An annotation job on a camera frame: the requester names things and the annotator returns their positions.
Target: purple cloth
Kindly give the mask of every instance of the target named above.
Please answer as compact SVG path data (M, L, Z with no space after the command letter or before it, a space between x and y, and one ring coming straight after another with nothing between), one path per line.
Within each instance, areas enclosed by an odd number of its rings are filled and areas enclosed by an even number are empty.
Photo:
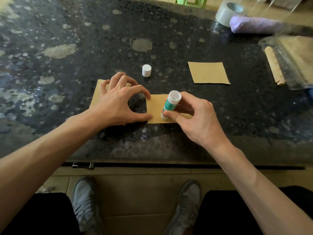
M282 29L283 23L266 18L234 16L230 19L233 33L273 34Z

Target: left hand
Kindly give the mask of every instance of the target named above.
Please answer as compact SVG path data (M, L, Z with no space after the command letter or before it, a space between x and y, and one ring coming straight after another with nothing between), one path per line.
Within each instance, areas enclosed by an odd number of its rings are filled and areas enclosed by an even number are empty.
M135 113L128 106L128 100L137 93L143 93L150 99L150 92L142 85L138 85L135 79L119 72L111 80L105 80L101 84L101 99L99 103L90 108L94 114L98 115L99 127L105 128L112 125L123 125L137 121L147 121L152 119L152 114Z

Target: table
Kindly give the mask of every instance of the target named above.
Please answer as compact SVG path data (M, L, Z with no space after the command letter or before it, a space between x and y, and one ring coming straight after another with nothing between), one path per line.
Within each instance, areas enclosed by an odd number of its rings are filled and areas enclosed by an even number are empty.
M187 91L211 101L254 165L312 165L306 92L276 86L258 45L264 36L232 34L214 16L151 0L15 0L0 22L0 156L88 109L97 80L124 71L151 94ZM137 39L152 49L135 51ZM44 55L63 44L72 45L54 54L66 57ZM188 61L223 62L231 85L194 84ZM143 64L152 66L150 78L141 76ZM129 105L146 111L143 95ZM106 128L69 161L215 164L178 124L147 122Z

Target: tile floor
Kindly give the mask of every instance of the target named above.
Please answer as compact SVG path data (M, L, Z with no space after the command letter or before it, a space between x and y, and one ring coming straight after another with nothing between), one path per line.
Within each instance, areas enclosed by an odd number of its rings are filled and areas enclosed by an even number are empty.
M276 186L298 185L313 190L313 168L303 171L262 171ZM162 234L176 207L183 184L196 180L202 197L212 189L234 189L219 169L178 168L95 168L60 167L45 182L44 188L66 193L82 175L91 175L99 187L101 215L108 234Z

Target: sneaker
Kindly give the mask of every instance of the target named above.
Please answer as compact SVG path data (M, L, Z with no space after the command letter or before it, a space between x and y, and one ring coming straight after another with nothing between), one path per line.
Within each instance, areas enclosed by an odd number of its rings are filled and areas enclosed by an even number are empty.
M93 230L94 234L104 234L100 217L99 193L91 177L84 176L78 179L73 189L72 202L80 232Z
M200 207L200 197L201 190L198 182L188 181L178 196L175 214L163 235L182 235L187 228L195 224Z

